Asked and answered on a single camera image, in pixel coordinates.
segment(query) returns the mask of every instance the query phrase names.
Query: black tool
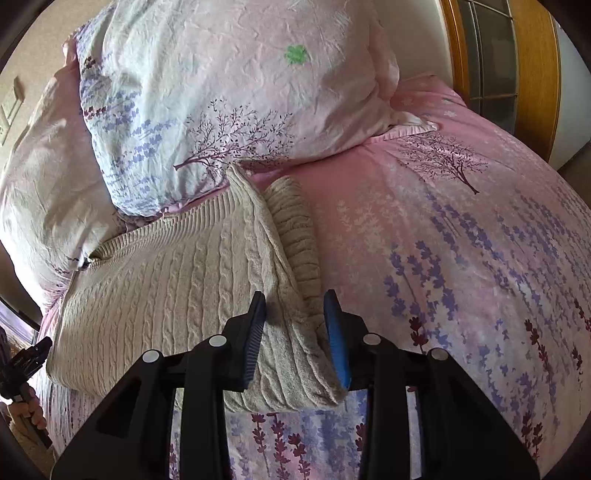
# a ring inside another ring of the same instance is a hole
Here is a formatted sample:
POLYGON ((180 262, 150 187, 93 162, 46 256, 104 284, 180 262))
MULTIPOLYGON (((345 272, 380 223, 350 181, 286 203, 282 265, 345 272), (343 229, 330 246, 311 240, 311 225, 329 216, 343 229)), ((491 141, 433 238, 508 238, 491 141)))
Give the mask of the black tool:
POLYGON ((167 479, 182 387, 181 478, 230 480, 223 390, 242 392, 253 379, 266 318, 265 297, 256 292, 248 313, 190 352, 144 353, 72 439, 52 480, 167 479))
MULTIPOLYGON (((36 345, 23 349, 10 359, 10 347, 6 332, 0 328, 0 395, 16 402, 29 402, 32 396, 29 392, 28 380, 43 366, 52 342, 45 337, 36 345)), ((39 430, 31 422, 31 417, 23 417, 29 437, 36 439, 45 448, 51 446, 51 439, 47 430, 39 430)))
POLYGON ((342 385, 368 390, 360 480, 410 478, 406 388, 415 387, 424 480, 539 480, 540 473, 495 406, 442 348, 398 349, 324 296, 330 349, 342 385))

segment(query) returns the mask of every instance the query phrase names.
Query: floor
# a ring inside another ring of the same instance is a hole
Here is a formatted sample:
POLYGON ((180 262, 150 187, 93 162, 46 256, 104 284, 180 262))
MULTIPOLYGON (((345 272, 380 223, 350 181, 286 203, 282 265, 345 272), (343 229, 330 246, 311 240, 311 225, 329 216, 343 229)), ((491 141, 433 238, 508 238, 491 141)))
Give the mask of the floor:
POLYGON ((558 173, 562 175, 583 201, 591 207, 591 141, 587 143, 558 173))

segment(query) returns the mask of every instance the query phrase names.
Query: beige knit sweater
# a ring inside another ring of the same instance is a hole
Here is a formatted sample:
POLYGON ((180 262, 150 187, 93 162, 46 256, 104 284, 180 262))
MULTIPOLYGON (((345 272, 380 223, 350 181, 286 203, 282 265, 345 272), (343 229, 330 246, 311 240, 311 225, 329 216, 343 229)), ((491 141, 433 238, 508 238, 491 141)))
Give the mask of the beige knit sweater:
POLYGON ((261 290, 268 323, 255 378, 230 411, 333 407, 345 392, 319 347, 320 268, 299 185, 263 195, 234 167, 199 207, 117 237, 93 254, 64 299, 47 361, 52 380, 103 396, 146 350, 190 350, 247 311, 261 290))

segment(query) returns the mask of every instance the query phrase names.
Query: hand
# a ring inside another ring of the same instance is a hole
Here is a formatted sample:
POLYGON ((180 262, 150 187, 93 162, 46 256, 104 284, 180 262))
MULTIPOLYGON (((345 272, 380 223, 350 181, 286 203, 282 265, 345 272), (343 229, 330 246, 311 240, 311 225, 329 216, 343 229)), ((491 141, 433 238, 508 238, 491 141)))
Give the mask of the hand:
POLYGON ((31 417, 32 424, 37 426, 39 430, 47 428, 47 420, 43 416, 43 409, 41 408, 39 398, 35 394, 35 389, 33 387, 29 387, 29 389, 32 399, 28 404, 24 402, 12 402, 8 406, 10 416, 17 428, 21 430, 23 434, 27 434, 27 431, 26 429, 25 431, 22 431, 25 427, 24 425, 21 425, 21 422, 17 421, 19 415, 22 415, 23 417, 31 417))

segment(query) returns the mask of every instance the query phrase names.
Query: floral pillowcase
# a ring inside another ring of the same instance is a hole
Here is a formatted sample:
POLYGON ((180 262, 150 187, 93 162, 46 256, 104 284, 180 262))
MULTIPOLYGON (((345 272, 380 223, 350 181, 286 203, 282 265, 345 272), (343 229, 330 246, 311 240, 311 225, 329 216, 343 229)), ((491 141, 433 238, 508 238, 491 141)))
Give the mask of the floral pillowcase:
POLYGON ((367 0, 132 0, 77 41, 96 158, 131 216, 223 186, 231 163, 318 160, 405 119, 389 105, 398 67, 367 0))
POLYGON ((0 177, 0 241, 44 314, 86 258, 126 230, 82 119, 78 62, 66 54, 0 177))

